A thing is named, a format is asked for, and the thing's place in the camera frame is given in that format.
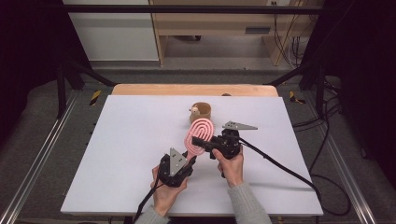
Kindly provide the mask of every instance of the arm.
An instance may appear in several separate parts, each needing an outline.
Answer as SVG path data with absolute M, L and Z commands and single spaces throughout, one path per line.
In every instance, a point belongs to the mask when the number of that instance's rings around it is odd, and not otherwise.
M 233 203 L 236 222 L 238 224 L 270 224 L 271 219 L 257 201 L 250 186 L 243 179 L 243 149 L 234 158 L 227 160 L 214 149 L 213 154 L 219 161 L 219 170 L 224 173 L 230 187 L 228 193 Z
M 151 188 L 154 188 L 155 181 L 157 180 L 159 166 L 152 169 L 153 182 Z M 158 180 L 158 187 L 153 195 L 154 205 L 151 206 L 137 221 L 135 224 L 166 224 L 169 218 L 166 217 L 169 209 L 173 206 L 176 201 L 177 195 L 187 187 L 187 179 L 185 178 L 183 183 L 178 188 L 170 188 L 163 185 L 161 180 Z

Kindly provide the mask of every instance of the wall outlet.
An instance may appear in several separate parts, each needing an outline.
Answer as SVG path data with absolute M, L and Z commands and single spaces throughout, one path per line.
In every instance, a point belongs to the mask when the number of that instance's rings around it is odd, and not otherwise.
M 268 7 L 287 7 L 290 4 L 290 0 L 268 0 Z

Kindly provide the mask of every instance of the hand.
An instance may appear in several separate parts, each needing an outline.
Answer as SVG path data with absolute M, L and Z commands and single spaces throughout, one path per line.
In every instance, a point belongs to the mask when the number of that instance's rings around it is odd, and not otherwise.
M 218 168 L 224 174 L 230 188 L 240 185 L 244 182 L 244 154 L 242 146 L 240 149 L 241 150 L 239 154 L 230 160 L 225 159 L 221 152 L 219 152 L 217 149 L 213 149 L 213 155 L 215 155 L 216 159 L 219 161 Z
M 151 183 L 151 188 L 154 188 L 155 180 L 157 179 L 159 166 L 152 169 L 153 182 Z M 158 180 L 158 186 L 154 192 L 154 210 L 160 216 L 165 217 L 166 213 L 171 209 L 172 205 L 175 203 L 177 195 L 187 187 L 187 179 L 185 178 L 178 188 L 171 188 L 163 185 L 161 180 Z

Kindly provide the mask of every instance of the person's right hand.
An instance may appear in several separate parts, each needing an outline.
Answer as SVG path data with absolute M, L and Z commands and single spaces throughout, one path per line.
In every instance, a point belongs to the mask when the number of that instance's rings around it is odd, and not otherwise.
M 239 154 L 230 160 L 225 159 L 221 152 L 219 152 L 217 149 L 213 149 L 213 155 L 215 155 L 216 159 L 219 161 L 218 168 L 224 174 L 230 188 L 240 185 L 244 182 L 244 154 L 242 146 L 240 149 L 241 150 Z

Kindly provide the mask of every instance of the gray floor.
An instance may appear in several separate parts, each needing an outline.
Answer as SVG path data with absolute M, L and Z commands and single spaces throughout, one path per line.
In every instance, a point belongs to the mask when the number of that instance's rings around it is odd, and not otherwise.
M 263 48 L 260 38 L 224 38 L 203 36 L 201 42 L 190 37 L 177 36 L 169 42 L 165 66 L 140 63 L 138 69 L 115 70 L 108 64 L 99 64 L 98 72 L 113 81 L 123 83 L 248 83 L 262 84 L 274 80 L 290 70 L 288 64 L 274 68 L 270 65 L 268 54 Z M 29 196 L 18 215 L 19 223 L 66 223 L 67 221 L 103 221 L 107 217 L 72 217 L 61 214 L 60 207 L 64 200 L 64 192 L 70 186 L 79 162 L 84 154 L 86 143 L 90 140 L 90 132 L 98 120 L 106 95 L 111 88 L 84 77 L 87 84 L 83 91 L 78 91 L 78 98 L 73 111 L 61 135 L 57 139 L 45 165 L 40 170 Z M 290 91 L 294 91 L 298 99 L 305 99 L 310 92 L 302 92 L 298 87 L 299 77 L 291 79 L 277 87 L 278 93 L 284 98 L 290 115 L 291 123 L 305 121 L 315 116 L 308 104 L 292 103 Z M 102 94 L 96 105 L 89 105 L 95 90 Z M 32 90 L 29 94 L 28 106 L 13 130 L 12 136 L 0 151 L 1 190 L 0 209 L 5 211 L 18 187 L 28 173 L 35 156 L 39 153 L 47 135 L 55 122 L 57 114 L 56 83 Z M 335 114 L 330 119 L 331 135 L 346 164 L 356 179 L 364 199 L 373 212 L 377 223 L 396 223 L 396 192 L 383 176 L 375 161 L 361 157 L 361 146 L 342 114 Z M 311 164 L 322 142 L 320 128 L 296 132 L 296 137 L 303 152 L 307 166 Z M 325 147 L 318 159 L 313 172 L 325 175 L 342 185 L 329 149 Z M 313 178 L 319 187 L 323 205 L 332 211 L 342 212 L 346 207 L 346 199 L 333 185 L 321 179 Z M 361 223 L 358 211 L 354 208 L 343 217 L 325 213 L 320 223 Z M 314 223 L 312 217 L 284 217 L 285 223 Z

